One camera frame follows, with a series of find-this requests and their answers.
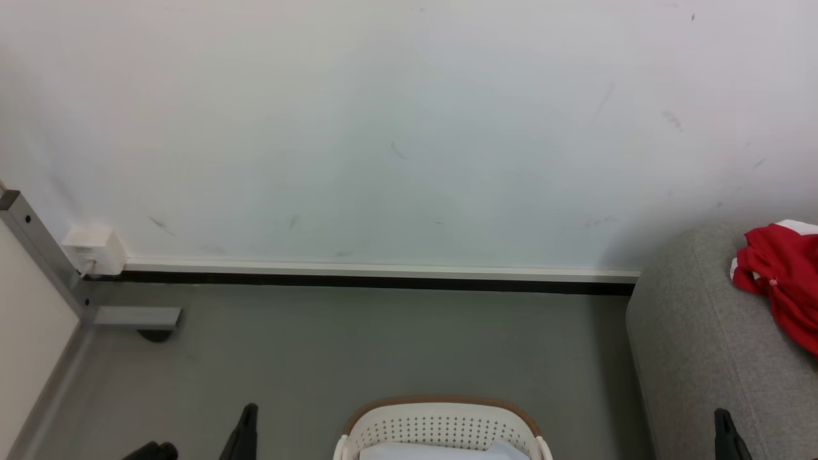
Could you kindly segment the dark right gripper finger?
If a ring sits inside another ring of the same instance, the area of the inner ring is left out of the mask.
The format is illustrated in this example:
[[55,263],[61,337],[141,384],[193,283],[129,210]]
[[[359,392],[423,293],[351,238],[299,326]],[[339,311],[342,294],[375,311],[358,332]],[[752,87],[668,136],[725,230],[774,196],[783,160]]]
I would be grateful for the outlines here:
[[714,457],[717,460],[751,460],[751,454],[740,436],[730,411],[725,408],[714,410]]

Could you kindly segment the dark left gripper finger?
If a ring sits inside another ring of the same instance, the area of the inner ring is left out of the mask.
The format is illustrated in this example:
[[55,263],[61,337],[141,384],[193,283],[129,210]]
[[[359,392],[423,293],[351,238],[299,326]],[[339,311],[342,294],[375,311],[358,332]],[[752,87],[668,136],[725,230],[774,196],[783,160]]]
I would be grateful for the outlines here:
[[228,437],[220,460],[256,460],[258,456],[258,406],[248,404],[243,408],[236,427]]

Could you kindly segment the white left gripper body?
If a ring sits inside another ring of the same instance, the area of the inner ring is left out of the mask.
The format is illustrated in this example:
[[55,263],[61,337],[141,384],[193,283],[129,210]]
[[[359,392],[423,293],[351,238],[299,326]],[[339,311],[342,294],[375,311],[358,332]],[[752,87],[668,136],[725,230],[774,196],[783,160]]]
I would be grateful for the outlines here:
[[123,460],[177,460],[178,451],[169,442],[156,443],[151,441],[132,451]]

